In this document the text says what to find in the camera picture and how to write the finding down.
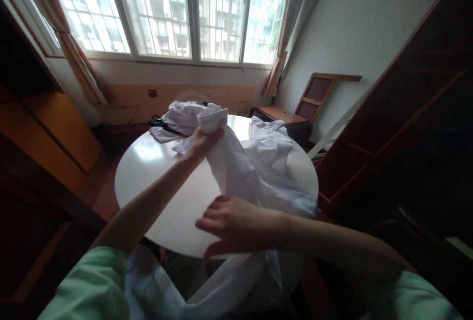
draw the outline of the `curtain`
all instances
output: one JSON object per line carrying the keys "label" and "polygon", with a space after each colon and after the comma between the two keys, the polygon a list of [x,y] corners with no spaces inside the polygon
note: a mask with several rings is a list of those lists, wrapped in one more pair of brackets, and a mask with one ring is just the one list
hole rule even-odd
{"label": "curtain", "polygon": [[267,97],[275,97],[277,95],[277,85],[279,82],[279,76],[284,67],[286,59],[286,47],[291,36],[291,33],[296,24],[296,20],[299,14],[303,0],[286,0],[284,16],[282,19],[282,29],[279,35],[279,42],[277,45],[277,57],[274,65],[272,66],[268,81],[263,88],[262,95]]}
{"label": "curtain", "polygon": [[283,71],[279,79],[282,79],[286,74],[287,69],[293,59],[293,53],[296,50],[297,46],[301,41],[301,34],[304,32],[307,23],[310,20],[312,12],[314,12],[314,8],[317,5],[319,0],[303,0],[301,4],[301,8],[299,10],[299,15],[297,16],[296,23],[294,25],[294,29],[292,30],[291,37],[289,38],[288,44],[286,46],[286,51],[288,53],[286,66],[284,67]]}
{"label": "curtain", "polygon": [[107,104],[111,97],[94,73],[87,57],[71,34],[59,0],[33,0],[41,14],[56,32],[64,56],[90,103]]}

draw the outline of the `hand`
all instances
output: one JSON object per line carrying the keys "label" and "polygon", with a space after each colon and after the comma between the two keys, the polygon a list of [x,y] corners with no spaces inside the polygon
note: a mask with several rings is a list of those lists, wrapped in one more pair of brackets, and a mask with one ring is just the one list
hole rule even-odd
{"label": "hand", "polygon": [[218,128],[210,134],[205,134],[200,127],[197,128],[194,133],[192,145],[187,154],[203,159],[223,134],[224,130],[222,128]]}
{"label": "hand", "polygon": [[275,248],[284,230],[285,213],[258,207],[243,199],[219,196],[207,207],[196,227],[220,237],[205,251],[213,255],[248,253]]}

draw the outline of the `window frame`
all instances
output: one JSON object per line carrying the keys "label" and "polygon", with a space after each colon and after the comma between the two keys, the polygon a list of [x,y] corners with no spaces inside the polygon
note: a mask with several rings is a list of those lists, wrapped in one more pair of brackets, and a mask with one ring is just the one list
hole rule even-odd
{"label": "window frame", "polygon": [[[12,5],[15,7],[17,12],[21,15],[22,19],[30,30],[33,38],[35,38],[38,46],[42,50],[43,54],[47,58],[64,57],[64,54],[60,48],[58,48],[55,38],[53,38],[51,31],[43,21],[41,15],[38,13],[32,0],[10,0]],[[144,63],[157,63],[157,64],[181,64],[181,65],[199,65],[199,66],[214,66],[214,67],[234,67],[234,68],[257,68],[257,69],[271,69],[273,64],[258,64],[258,63],[245,63],[244,50],[246,43],[246,30],[248,27],[248,16],[250,10],[250,1],[245,0],[245,14],[242,32],[242,43],[239,54],[239,61],[225,62],[225,61],[213,61],[213,60],[202,60],[200,50],[200,19],[199,19],[199,0],[186,0],[187,8],[184,11],[187,12],[187,19],[189,25],[189,50],[191,58],[175,58],[165,57],[150,54],[140,54],[138,51],[138,39],[133,31],[133,24],[131,23],[131,15],[128,10],[128,4],[126,0],[115,0],[115,4],[122,22],[123,30],[125,33],[126,41],[130,48],[130,53],[115,53],[95,50],[84,50],[84,54],[93,60],[116,60],[116,61],[129,61],[129,62],[144,62]]]}

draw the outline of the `person's right hand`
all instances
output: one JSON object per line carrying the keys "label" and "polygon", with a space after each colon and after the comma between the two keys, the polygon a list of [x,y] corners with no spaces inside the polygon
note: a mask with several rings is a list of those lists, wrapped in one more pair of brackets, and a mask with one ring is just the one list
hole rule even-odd
{"label": "person's right hand", "polygon": [[275,247],[284,228],[284,213],[258,207],[243,199],[219,196],[208,206],[196,227],[221,238],[204,253],[213,255],[248,253]]}

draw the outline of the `window glass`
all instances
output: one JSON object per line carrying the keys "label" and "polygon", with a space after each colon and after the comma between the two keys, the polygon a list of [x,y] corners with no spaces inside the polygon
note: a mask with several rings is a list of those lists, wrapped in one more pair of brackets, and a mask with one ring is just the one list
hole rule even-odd
{"label": "window glass", "polygon": [[272,64],[276,58],[286,0],[251,0],[245,39],[245,63]]}
{"label": "window glass", "polygon": [[82,49],[130,52],[115,1],[60,0],[60,2],[71,31]]}
{"label": "window glass", "polygon": [[238,62],[244,0],[199,0],[201,59]]}
{"label": "window glass", "polygon": [[140,54],[190,58],[186,0],[126,0]]}

